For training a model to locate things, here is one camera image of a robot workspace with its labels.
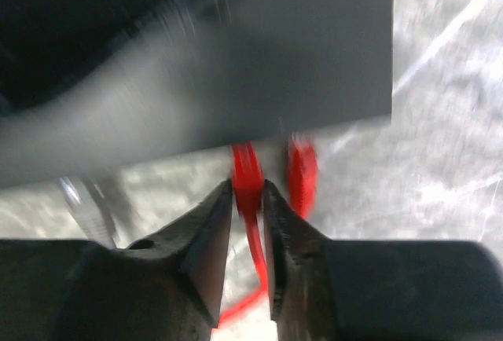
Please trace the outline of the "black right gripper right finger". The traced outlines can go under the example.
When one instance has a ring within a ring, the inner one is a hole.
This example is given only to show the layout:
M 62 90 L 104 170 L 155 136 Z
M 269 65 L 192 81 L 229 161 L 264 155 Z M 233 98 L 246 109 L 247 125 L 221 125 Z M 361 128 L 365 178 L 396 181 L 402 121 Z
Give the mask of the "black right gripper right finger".
M 280 340 L 499 340 L 502 267 L 463 240 L 332 240 L 263 189 Z

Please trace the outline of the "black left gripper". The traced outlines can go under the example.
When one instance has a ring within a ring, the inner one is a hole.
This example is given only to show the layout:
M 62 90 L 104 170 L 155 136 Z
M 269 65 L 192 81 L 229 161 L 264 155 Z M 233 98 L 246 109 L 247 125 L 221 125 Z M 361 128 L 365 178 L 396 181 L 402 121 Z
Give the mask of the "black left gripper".
M 158 1 L 1 0 L 1 110 L 19 112 L 55 97 Z

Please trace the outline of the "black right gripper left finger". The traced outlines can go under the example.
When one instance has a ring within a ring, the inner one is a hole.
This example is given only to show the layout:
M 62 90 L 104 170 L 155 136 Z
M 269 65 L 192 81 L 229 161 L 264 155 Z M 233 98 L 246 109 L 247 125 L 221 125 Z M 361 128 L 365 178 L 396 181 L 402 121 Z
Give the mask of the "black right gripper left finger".
M 232 207 L 226 180 L 125 248 L 2 240 L 2 339 L 210 339 L 220 318 Z

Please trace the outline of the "small black network switch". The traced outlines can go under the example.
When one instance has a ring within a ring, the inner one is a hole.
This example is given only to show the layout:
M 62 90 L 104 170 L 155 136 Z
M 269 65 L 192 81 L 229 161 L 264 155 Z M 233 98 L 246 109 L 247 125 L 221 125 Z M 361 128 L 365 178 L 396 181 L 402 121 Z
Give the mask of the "small black network switch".
M 1 185 L 391 114 L 393 0 L 159 0 L 48 101 L 1 110 Z

